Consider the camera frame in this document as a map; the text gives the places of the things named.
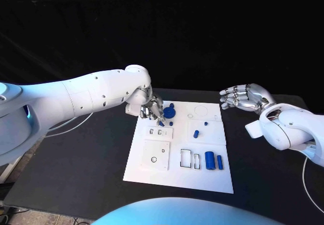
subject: small blue part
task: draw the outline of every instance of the small blue part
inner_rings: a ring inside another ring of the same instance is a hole
[[[174,115],[175,115],[175,110],[174,110],[174,104],[171,103],[168,107],[163,108],[162,110],[162,113],[163,113],[163,117],[166,119],[172,118]]]
[[[194,138],[197,138],[198,130],[194,131]]]
[[[217,168],[223,169],[221,156],[217,156]]]
[[[205,169],[207,170],[214,170],[214,153],[211,151],[207,151],[204,153],[204,159],[205,159]]]

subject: white board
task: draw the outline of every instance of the white board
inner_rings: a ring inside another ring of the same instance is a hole
[[[161,140],[146,137],[148,127],[159,128],[155,126],[155,120],[142,120],[138,117],[123,181],[231,194],[233,186],[218,104],[163,101],[162,107],[168,107],[169,103],[174,103],[175,116],[163,122],[165,128],[172,128],[172,138],[165,140],[169,143],[168,169],[165,171],[149,170],[140,166],[145,140]],[[194,135],[191,130],[195,129],[199,129],[199,140],[198,138],[191,139]],[[191,150],[191,168],[179,167],[181,149]],[[211,151],[214,156],[221,156],[223,170],[217,169],[217,162],[215,170],[205,169],[205,151]],[[199,157],[198,170],[194,169],[194,154],[198,154]]]

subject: blue object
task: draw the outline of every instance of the blue object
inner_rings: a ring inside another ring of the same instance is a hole
[[[211,151],[207,151],[204,153],[204,158],[205,158],[205,169],[207,170],[214,170],[214,153]]]
[[[162,110],[162,113],[163,113],[163,117],[166,119],[172,118],[174,115],[175,115],[175,110],[174,110],[174,104],[171,103],[168,107],[163,108]]]
[[[223,169],[221,156],[217,156],[217,168]]]
[[[194,138],[197,138],[198,130],[194,131]]]
[[[91,225],[227,224],[282,225],[228,205],[191,198],[152,198],[122,206]]]

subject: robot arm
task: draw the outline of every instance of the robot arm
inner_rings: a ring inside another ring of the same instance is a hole
[[[324,116],[289,104],[276,104],[269,92],[256,84],[237,85],[220,91],[221,108],[254,111],[259,120],[244,128],[251,138],[264,137],[279,150],[297,150],[324,166]]]
[[[0,83],[0,165],[22,155],[54,124],[123,102],[127,114],[163,121],[162,100],[151,91],[146,69],[138,65],[61,82]]]

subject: white cable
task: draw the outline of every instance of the white cable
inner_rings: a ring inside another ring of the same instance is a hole
[[[71,122],[77,117],[73,117],[67,122],[64,122],[61,125],[58,125],[57,127],[51,128],[47,130],[47,132],[55,130],[57,128],[60,128],[61,126],[64,126],[68,122]]]
[[[41,137],[41,138],[53,137],[53,136],[55,136],[55,135],[61,135],[61,134],[67,133],[68,131],[71,131],[71,130],[73,130],[74,128],[77,128],[77,127],[81,125],[81,123],[89,119],[89,117],[90,117],[91,114],[93,114],[93,113],[89,114],[89,116],[86,117],[86,119],[84,119],[84,120],[79,123],[79,125],[77,125],[76,127],[73,127],[70,130],[67,130],[67,131],[64,131],[64,132],[61,132],[61,133],[57,133],[57,134],[54,134],[54,135],[47,135],[47,136]]]
[[[305,178],[303,178],[303,174],[305,174],[305,162],[303,162],[303,167],[302,167],[302,184],[303,184],[303,188],[305,188]],[[306,191],[306,188],[305,188],[305,192],[306,192],[306,195],[312,201],[312,198],[307,194],[307,191]],[[324,213],[324,211],[320,210],[320,208],[318,207],[318,205],[315,204],[315,202],[312,201],[312,204],[315,205],[315,207],[318,208],[318,210]]]

